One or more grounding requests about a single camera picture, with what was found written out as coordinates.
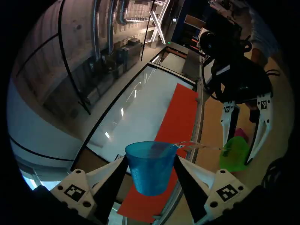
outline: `pink object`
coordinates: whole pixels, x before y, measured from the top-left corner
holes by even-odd
[[[240,137],[244,138],[247,143],[249,141],[248,136],[245,134],[245,132],[241,128],[238,128],[235,130],[234,136],[240,136]]]

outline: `duct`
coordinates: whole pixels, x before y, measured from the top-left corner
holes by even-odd
[[[108,43],[108,55],[111,55],[114,50],[114,17],[116,12],[117,0],[111,0],[108,8],[107,17],[107,43]]]
[[[142,23],[142,22],[147,22],[149,20],[148,16],[127,18],[128,4],[129,4],[129,0],[120,0],[120,5],[118,9],[119,24],[126,25],[132,23]],[[154,4],[158,6],[163,6],[164,2],[155,0]]]
[[[95,60],[98,61],[100,58],[100,47],[99,47],[99,7],[101,0],[94,0],[92,8],[92,20],[91,20],[91,31],[92,31],[92,41],[94,47]]]

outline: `ceiling light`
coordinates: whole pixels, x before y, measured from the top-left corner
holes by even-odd
[[[155,57],[151,62],[154,63],[158,59],[159,55]]]
[[[166,12],[166,9],[167,9],[169,3],[170,3],[170,0],[166,0],[165,3],[164,3],[164,5],[163,5],[163,7],[162,7],[162,11],[161,11],[161,13],[160,13],[160,15],[158,17],[159,24],[161,24],[161,22],[162,22],[162,19],[164,17],[164,14]],[[151,37],[151,41],[152,42],[154,42],[154,40],[157,37],[157,31],[158,31],[158,28],[155,28],[154,31],[153,31],[153,34],[152,34],[152,37]]]
[[[158,19],[157,19],[157,17],[156,17],[156,14],[155,14],[154,11],[151,11],[151,12],[149,12],[149,13],[150,13],[150,15],[151,15],[151,17],[152,17],[152,19],[153,19],[153,22],[154,22],[156,28],[157,28],[158,34],[159,34],[159,36],[160,36],[160,39],[162,40],[163,45],[165,45],[165,44],[166,44],[166,41],[165,41],[164,35],[162,34],[162,29],[161,29],[161,26],[160,26],[160,24],[159,24],[159,22],[158,22]]]

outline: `orange mat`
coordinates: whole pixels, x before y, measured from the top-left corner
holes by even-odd
[[[178,143],[190,141],[194,128],[198,94],[187,87],[177,84],[168,110],[156,135],[155,141]],[[186,152],[178,149],[177,154],[183,158]],[[153,215],[159,215],[169,199],[178,178],[174,168],[169,184],[164,193],[158,196],[145,196],[137,192],[133,185],[118,210],[123,216],[152,223]]]

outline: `blue plastic cup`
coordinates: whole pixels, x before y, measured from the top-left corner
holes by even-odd
[[[147,196],[163,193],[168,186],[179,147],[158,141],[144,141],[125,148],[136,190]]]

